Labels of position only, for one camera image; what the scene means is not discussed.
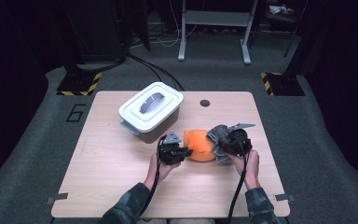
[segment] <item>container handle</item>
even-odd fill
[[[135,135],[139,135],[139,131],[136,130],[132,125],[130,125],[126,120],[123,120],[120,122],[121,126],[126,128],[130,133],[133,133]]]
[[[139,112],[141,112],[142,114],[144,114],[147,109],[153,104],[155,103],[158,99],[162,99],[165,96],[159,92],[155,92],[153,93],[151,96],[149,96],[144,103],[142,104],[141,108],[139,109]]]

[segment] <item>black cable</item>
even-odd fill
[[[152,70],[152,72],[153,72],[154,74],[156,74],[158,80],[159,80],[159,81],[162,81],[162,80],[161,80],[161,77],[158,75],[158,73],[157,73],[151,66],[149,66],[148,64],[146,64],[146,63],[144,63],[144,62],[142,62],[142,61],[139,61],[137,58],[133,58],[131,54],[129,54],[129,57],[132,58],[133,60],[135,60],[136,62],[141,63],[141,64],[143,64],[144,66],[148,67],[150,70]]]
[[[241,191],[241,188],[242,188],[242,184],[243,184],[243,180],[245,179],[245,176],[246,176],[246,164],[248,163],[248,160],[249,160],[249,153],[250,151],[248,152],[248,157],[247,159],[245,159],[246,155],[245,154],[245,151],[243,150],[243,147],[242,147],[242,144],[240,143],[240,147],[241,147],[241,150],[242,150],[242,154],[243,154],[243,170],[242,170],[242,173],[241,173],[241,178],[240,178],[240,182],[238,183],[238,186],[237,186],[237,189],[235,190],[235,193],[234,193],[234,197],[232,198],[232,201],[231,201],[231,206],[229,207],[229,212],[228,212],[228,217],[227,217],[227,224],[229,224],[231,222],[231,218],[232,218],[232,213],[234,211],[234,206],[235,206],[235,202],[237,201],[237,198],[238,198],[238,195],[240,194],[240,191]]]
[[[284,220],[286,220],[287,224],[290,224],[289,217],[285,217]]]
[[[129,53],[129,55],[130,55],[130,57],[132,57],[137,62],[139,62],[139,63],[142,62],[143,64],[148,64],[150,66],[153,66],[153,67],[157,68],[160,72],[164,73],[166,76],[170,77],[172,79],[173,84],[175,85],[175,88],[176,88],[176,83],[179,84],[179,82],[169,72],[167,72],[167,71],[163,70],[162,68],[156,66],[155,64],[149,63],[149,62],[147,62],[147,61],[145,61],[145,60],[143,60],[143,59],[141,59],[141,58],[139,58],[139,57],[137,57],[135,55],[132,55],[130,53]]]
[[[149,206],[150,202],[152,201],[154,192],[156,191],[156,187],[157,187],[157,184],[158,184],[158,178],[159,178],[159,166],[161,165],[161,159],[158,156],[158,147],[160,146],[162,141],[163,141],[163,139],[160,138],[159,141],[158,141],[158,146],[157,146],[157,169],[156,169],[155,181],[153,183],[152,189],[150,190],[150,194],[147,197],[147,200],[146,200],[146,203],[144,205],[144,208],[142,208],[140,216],[144,213],[144,211],[146,210],[147,206]]]
[[[183,86],[179,83],[179,81],[178,81],[172,74],[170,74],[169,72],[165,71],[164,69],[158,67],[157,65],[155,65],[155,64],[153,64],[153,63],[149,63],[149,62],[147,62],[147,61],[145,61],[145,60],[143,60],[143,59],[141,59],[141,58],[138,58],[137,56],[135,56],[135,55],[133,55],[133,54],[131,54],[131,53],[128,53],[128,55],[129,55],[131,58],[136,59],[138,62],[146,63],[146,64],[150,65],[151,67],[154,67],[154,68],[158,69],[161,73],[165,74],[167,77],[170,77],[170,78],[172,79],[173,83],[175,84],[175,86],[176,86],[176,84],[177,84],[177,85],[179,86],[179,88],[180,88],[181,91],[184,91],[184,90],[185,90],[185,89],[183,88]]]
[[[166,30],[164,30],[164,25],[163,24],[164,23],[161,21],[160,24],[157,24],[155,27],[153,27],[151,29],[148,28],[148,30],[147,30],[148,32],[156,32],[157,28],[159,26],[161,26],[160,33],[155,34],[155,35],[149,35],[149,37],[148,37],[149,40],[156,39],[156,40],[161,42],[161,39],[171,36],[170,33],[168,33]],[[141,45],[141,44],[142,44],[141,40],[136,35],[134,35],[133,40],[131,42],[131,47],[138,46],[138,45]]]

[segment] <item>cable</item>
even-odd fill
[[[202,1],[202,8],[201,8],[201,11],[203,11],[205,7],[205,0]],[[194,26],[194,28],[186,35],[186,37],[188,37],[189,35],[191,35],[191,33],[193,33],[193,31],[197,28],[198,25]]]
[[[156,74],[158,80],[159,80],[160,82],[162,82],[161,77],[157,74],[157,72],[156,72],[152,67],[150,67],[148,64],[146,64],[146,63],[144,63],[144,62],[142,62],[142,61],[139,61],[137,58],[132,57],[131,54],[129,54],[129,57],[132,58],[133,60],[135,60],[136,62],[141,63],[141,64],[143,64],[144,66],[148,67],[150,70],[152,70],[152,72],[153,72],[154,74]]]
[[[219,35],[219,34],[211,34],[211,35],[200,35],[199,32],[193,32],[194,31],[194,28],[192,31],[190,31],[190,33],[188,33],[186,35],[186,39],[187,40],[196,40],[200,37],[208,37],[208,36],[216,36],[216,35]],[[229,32],[225,32],[223,34],[220,34],[220,35],[229,35]],[[158,41],[151,41],[150,44],[161,44],[161,43],[171,43],[171,42],[176,42],[177,40],[162,40],[162,38],[165,38],[165,37],[170,37],[170,35],[164,35],[163,37],[156,37],[156,36],[150,36],[149,38],[150,39],[158,39]],[[131,46],[129,47],[129,49],[135,49],[135,48],[138,48],[138,47],[141,47],[143,46],[144,44],[142,44],[138,39],[135,39],[134,41],[132,41],[131,43]]]
[[[155,181],[153,183],[153,187],[152,189],[150,190],[150,194],[149,196],[147,197],[147,200],[146,200],[146,203],[144,205],[144,208],[142,208],[142,211],[141,211],[141,215],[144,213],[144,211],[146,210],[147,206],[149,206],[150,202],[152,201],[152,198],[153,198],[153,195],[154,195],[154,192],[156,191],[156,187],[157,187],[157,184],[158,184],[158,178],[159,178],[159,166],[161,165],[161,159],[159,158],[159,154],[158,154],[158,148],[159,146],[161,145],[161,142],[163,141],[163,138],[160,138],[158,140],[158,146],[157,146],[157,169],[156,169],[156,175],[155,175]]]
[[[167,77],[169,77],[170,79],[172,79],[173,81],[173,84],[175,85],[175,88],[176,88],[176,84],[179,86],[180,90],[181,91],[184,91],[185,89],[183,88],[183,86],[179,83],[179,81],[172,75],[170,74],[169,72],[165,71],[164,69],[156,66],[155,64],[153,63],[149,63],[147,61],[144,61],[143,59],[141,58],[138,58],[137,56],[131,54],[131,53],[128,53],[129,57],[133,58],[133,60],[139,62],[139,63],[142,63],[144,65],[149,65],[150,67],[154,67],[156,69],[158,69],[161,73],[163,73],[164,75],[166,75]]]
[[[173,45],[175,45],[175,44],[180,40],[180,38],[179,38],[179,36],[180,36],[180,35],[179,35],[179,25],[178,25],[178,22],[177,22],[177,20],[176,20],[175,14],[173,13],[172,0],[170,0],[170,6],[171,6],[171,12],[172,12],[172,15],[173,15],[173,19],[174,19],[175,25],[176,25],[177,37],[176,37],[176,39],[173,41],[173,44],[171,44],[171,45],[165,45],[165,44],[163,44],[163,42],[162,42],[159,38],[157,38],[157,40],[159,41],[159,43],[160,43],[162,46],[167,47],[167,48],[172,47]]]
[[[159,26],[162,27],[161,24],[162,24],[162,22],[160,24],[155,25],[153,28],[149,28],[148,32],[157,32],[157,27],[159,27]],[[169,36],[169,35],[167,35],[166,32],[164,31],[164,29],[161,28],[161,31],[159,34],[150,35],[149,39],[159,39],[159,38],[165,38],[167,36]],[[136,35],[133,35],[132,38],[133,38],[132,43],[131,43],[132,48],[143,45],[141,40],[139,39],[139,37],[137,37]]]
[[[287,224],[290,224],[289,217],[285,217],[284,220],[286,220]]]
[[[241,147],[242,153],[244,154],[245,151],[243,150],[242,144],[240,144],[240,147]],[[238,183],[237,189],[235,190],[235,193],[234,193],[234,197],[232,198],[231,206],[229,207],[229,212],[228,212],[228,217],[227,217],[227,224],[229,224],[231,222],[235,202],[237,201],[238,195],[240,194],[242,184],[243,184],[243,180],[245,179],[245,176],[246,176],[246,164],[248,163],[248,160],[249,160],[249,153],[250,152],[248,152],[247,159],[245,159],[246,156],[243,155],[243,170],[242,170],[242,173],[241,173],[240,182]]]

